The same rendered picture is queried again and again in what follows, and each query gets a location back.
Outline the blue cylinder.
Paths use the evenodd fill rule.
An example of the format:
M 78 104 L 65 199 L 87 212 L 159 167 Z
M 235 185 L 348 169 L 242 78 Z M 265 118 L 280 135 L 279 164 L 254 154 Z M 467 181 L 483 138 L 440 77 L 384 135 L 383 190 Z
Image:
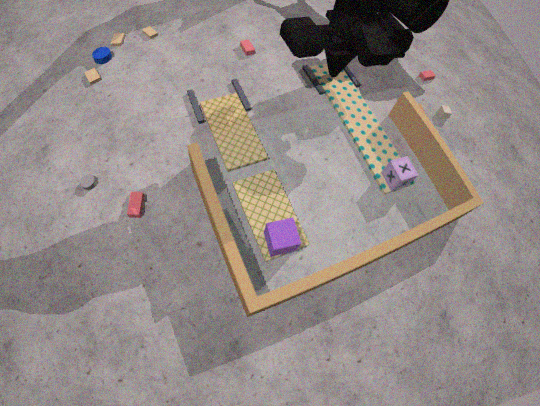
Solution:
M 99 48 L 97 48 L 96 50 L 93 51 L 92 56 L 93 56 L 94 62 L 96 62 L 96 64 L 108 63 L 112 58 L 112 54 L 110 52 L 110 49 L 107 48 L 107 47 L 99 47 Z

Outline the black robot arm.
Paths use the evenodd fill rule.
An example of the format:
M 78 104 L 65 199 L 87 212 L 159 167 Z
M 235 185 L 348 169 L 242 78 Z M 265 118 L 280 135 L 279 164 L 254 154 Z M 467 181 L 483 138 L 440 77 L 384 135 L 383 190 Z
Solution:
M 345 30 L 352 39 L 361 65 L 385 66 L 395 58 L 404 58 L 413 41 L 413 33 L 421 33 L 433 26 L 444 13 L 449 0 L 376 0 L 381 10 L 367 14 L 360 8 L 348 19 Z M 361 11 L 362 10 L 362 11 Z M 361 12 L 360 12 L 361 11 Z M 409 29 L 396 29 L 389 24 L 389 13 Z

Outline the small pink block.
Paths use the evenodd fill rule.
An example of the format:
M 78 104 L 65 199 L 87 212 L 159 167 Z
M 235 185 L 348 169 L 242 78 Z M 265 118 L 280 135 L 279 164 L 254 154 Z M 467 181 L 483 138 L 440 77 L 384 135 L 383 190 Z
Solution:
M 143 201 L 143 192 L 131 192 L 127 215 L 129 217 L 142 218 Z
M 243 41 L 240 42 L 240 47 L 242 48 L 245 55 L 247 55 L 247 56 L 255 54 L 255 49 L 251 44 L 252 43 L 249 41 L 249 39 L 248 40 L 243 40 Z
M 432 70 L 429 70 L 429 71 L 422 71 L 419 73 L 420 75 L 420 78 L 423 80 L 423 81 L 426 81 L 426 80 L 432 80 L 435 78 L 435 74 L 433 73 Z

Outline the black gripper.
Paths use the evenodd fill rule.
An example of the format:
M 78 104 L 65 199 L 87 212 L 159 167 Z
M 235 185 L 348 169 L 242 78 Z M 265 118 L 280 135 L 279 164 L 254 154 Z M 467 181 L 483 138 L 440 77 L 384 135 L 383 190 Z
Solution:
M 365 7 L 367 14 L 376 14 L 383 6 L 376 0 L 336 0 L 334 9 L 326 13 L 328 25 L 316 25 L 309 16 L 287 18 L 279 34 L 298 58 L 314 57 L 325 51 L 328 72 L 336 77 L 358 55 L 352 39 L 346 40 L 345 25 L 350 16 Z

